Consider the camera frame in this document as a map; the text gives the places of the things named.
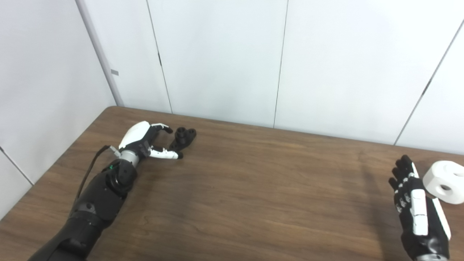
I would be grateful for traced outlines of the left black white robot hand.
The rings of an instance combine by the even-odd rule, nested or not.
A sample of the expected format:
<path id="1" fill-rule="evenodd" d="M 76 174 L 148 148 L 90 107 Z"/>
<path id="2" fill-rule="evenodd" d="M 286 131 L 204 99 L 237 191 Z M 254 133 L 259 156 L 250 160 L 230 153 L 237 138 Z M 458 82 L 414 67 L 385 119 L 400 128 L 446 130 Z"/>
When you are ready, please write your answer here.
<path id="1" fill-rule="evenodd" d="M 147 121 L 141 121 L 133 125 L 119 144 L 120 158 L 132 162 L 133 165 L 137 165 L 139 161 L 147 157 L 182 159 L 181 152 L 152 145 L 160 131 L 173 133 L 173 130 L 163 123 L 150 124 Z"/>

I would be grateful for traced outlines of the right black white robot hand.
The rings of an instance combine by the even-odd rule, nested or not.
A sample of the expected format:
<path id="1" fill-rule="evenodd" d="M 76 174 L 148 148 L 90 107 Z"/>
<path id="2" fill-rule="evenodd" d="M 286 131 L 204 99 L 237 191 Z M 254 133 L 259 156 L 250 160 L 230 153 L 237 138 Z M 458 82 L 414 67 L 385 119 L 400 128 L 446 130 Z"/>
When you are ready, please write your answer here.
<path id="1" fill-rule="evenodd" d="M 429 197 L 416 166 L 403 155 L 388 182 L 402 227 L 401 243 L 413 261 L 449 261 L 451 230 L 438 198 Z"/>

